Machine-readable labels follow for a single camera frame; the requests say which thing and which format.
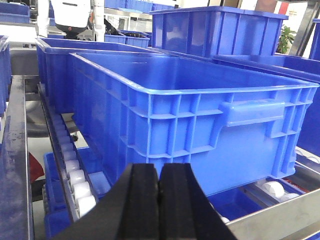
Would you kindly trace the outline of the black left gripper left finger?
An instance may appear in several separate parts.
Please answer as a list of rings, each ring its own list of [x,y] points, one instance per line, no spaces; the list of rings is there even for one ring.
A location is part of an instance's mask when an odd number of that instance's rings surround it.
[[[127,165],[97,205],[54,239],[159,239],[158,175],[154,165]]]

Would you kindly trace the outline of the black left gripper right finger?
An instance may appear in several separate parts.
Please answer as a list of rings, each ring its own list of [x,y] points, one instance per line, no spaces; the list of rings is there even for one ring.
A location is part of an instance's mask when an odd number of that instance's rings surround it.
[[[161,240],[235,240],[188,163],[166,163],[159,179]]]

